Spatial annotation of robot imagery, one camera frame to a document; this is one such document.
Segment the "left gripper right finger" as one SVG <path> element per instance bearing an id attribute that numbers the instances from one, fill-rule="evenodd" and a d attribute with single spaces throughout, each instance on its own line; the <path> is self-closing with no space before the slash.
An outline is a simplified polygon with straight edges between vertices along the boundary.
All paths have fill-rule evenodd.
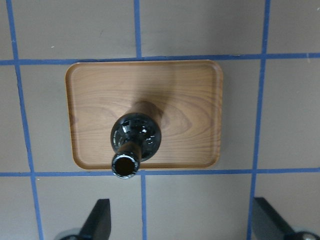
<path id="1" fill-rule="evenodd" d="M 290 240 L 296 234 L 264 197 L 253 198 L 251 227 L 257 240 Z"/>

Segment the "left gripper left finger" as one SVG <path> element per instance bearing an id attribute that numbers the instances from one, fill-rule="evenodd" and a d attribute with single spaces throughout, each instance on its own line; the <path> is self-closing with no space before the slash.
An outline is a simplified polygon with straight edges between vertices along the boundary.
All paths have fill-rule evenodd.
<path id="1" fill-rule="evenodd" d="M 94 205 L 79 237 L 81 240 L 108 240 L 111 235 L 111 206 L 109 199 L 99 199 Z"/>

